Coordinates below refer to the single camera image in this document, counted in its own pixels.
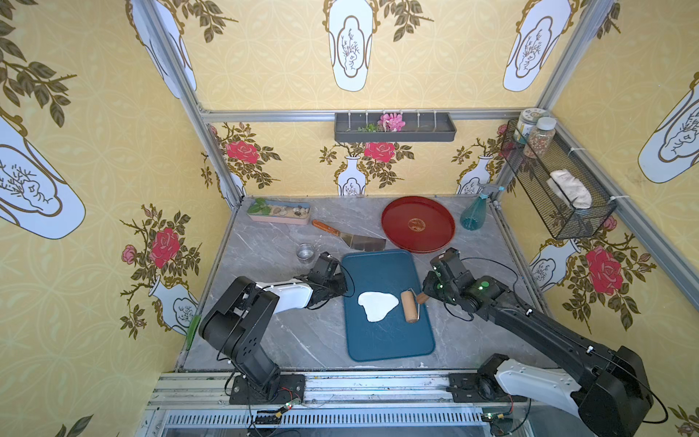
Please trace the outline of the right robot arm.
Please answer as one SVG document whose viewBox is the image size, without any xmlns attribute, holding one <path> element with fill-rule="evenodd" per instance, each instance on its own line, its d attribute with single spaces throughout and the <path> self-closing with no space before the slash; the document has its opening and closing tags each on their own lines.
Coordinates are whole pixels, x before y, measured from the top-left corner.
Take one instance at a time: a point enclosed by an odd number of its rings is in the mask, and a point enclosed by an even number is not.
<svg viewBox="0 0 699 437">
<path fill-rule="evenodd" d="M 453 248 L 431 260 L 424 295 L 509 331 L 555 363 L 537 368 L 495 353 L 477 371 L 482 398 L 521 396 L 579 418 L 597 436 L 632 436 L 653 407 L 644 364 L 562 326 L 493 277 L 474 278 Z"/>
</svg>

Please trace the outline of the white dough lump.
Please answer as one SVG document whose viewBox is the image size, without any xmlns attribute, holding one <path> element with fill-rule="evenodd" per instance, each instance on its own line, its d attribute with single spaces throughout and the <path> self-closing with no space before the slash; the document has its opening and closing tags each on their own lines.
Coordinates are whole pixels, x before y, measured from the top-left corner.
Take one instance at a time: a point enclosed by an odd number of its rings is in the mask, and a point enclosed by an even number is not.
<svg viewBox="0 0 699 437">
<path fill-rule="evenodd" d="M 398 306 L 398 299 L 391 293 L 365 291 L 358 298 L 358 304 L 365 311 L 367 322 L 381 322 Z"/>
</svg>

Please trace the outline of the wooden rolling pin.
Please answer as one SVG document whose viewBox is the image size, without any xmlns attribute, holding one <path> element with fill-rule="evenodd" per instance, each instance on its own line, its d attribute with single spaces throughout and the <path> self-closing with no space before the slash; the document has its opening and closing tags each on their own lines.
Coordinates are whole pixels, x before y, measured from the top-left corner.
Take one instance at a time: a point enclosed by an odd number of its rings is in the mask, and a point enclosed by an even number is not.
<svg viewBox="0 0 699 437">
<path fill-rule="evenodd" d="M 400 294 L 403 314 L 406 322 L 416 323 L 420 320 L 420 309 L 430 297 L 423 293 L 416 293 L 413 289 L 407 289 Z"/>
</svg>

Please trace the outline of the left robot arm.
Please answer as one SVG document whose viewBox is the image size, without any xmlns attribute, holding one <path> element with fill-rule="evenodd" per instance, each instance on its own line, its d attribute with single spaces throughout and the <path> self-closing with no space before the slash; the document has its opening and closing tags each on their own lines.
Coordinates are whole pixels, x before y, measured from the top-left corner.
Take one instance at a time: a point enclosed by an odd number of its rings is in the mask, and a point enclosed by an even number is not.
<svg viewBox="0 0 699 437">
<path fill-rule="evenodd" d="M 305 377 L 284 374 L 261 346 L 274 315 L 292 310 L 316 311 L 335 298 L 351 298 L 351 273 L 329 253 L 320 254 L 309 273 L 282 282 L 255 282 L 239 276 L 206 314 L 198 335 L 230 361 L 233 371 L 224 385 L 232 405 L 262 405 L 288 395 L 304 399 Z"/>
</svg>

